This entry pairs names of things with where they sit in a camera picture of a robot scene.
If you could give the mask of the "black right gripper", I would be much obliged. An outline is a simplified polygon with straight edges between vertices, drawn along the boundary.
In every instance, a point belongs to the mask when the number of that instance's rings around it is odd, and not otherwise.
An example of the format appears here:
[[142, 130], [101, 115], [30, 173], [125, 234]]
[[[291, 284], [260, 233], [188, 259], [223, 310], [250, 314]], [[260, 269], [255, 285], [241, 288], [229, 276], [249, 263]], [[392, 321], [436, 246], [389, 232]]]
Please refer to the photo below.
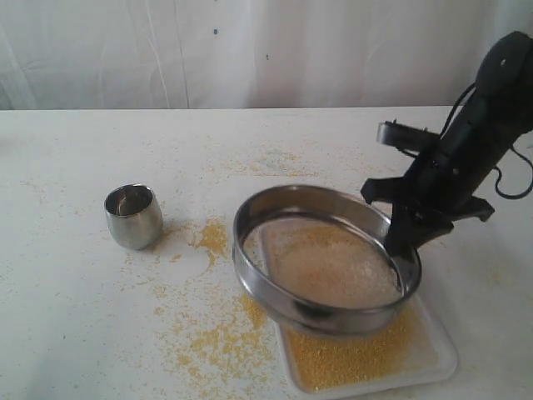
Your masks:
[[474, 191], [494, 166], [492, 145], [469, 145], [449, 154], [434, 146], [421, 152], [401, 177], [367, 179], [361, 189], [365, 201], [392, 204], [386, 251], [410, 253], [412, 247], [450, 233], [457, 220], [488, 220], [495, 209]]

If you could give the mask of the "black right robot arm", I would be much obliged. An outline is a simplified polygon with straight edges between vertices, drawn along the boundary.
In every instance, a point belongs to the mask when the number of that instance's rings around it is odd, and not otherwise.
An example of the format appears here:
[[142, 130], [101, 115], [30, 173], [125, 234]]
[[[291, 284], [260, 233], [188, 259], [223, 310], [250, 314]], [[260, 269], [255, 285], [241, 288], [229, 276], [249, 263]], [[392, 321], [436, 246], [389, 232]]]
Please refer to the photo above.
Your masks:
[[454, 106], [441, 133], [383, 122], [379, 143], [412, 151], [402, 177], [369, 178], [367, 203], [392, 205], [385, 239], [390, 255], [449, 233], [466, 218], [486, 221], [494, 212], [476, 189], [515, 141], [532, 130], [532, 39], [512, 32], [486, 54], [471, 84]]

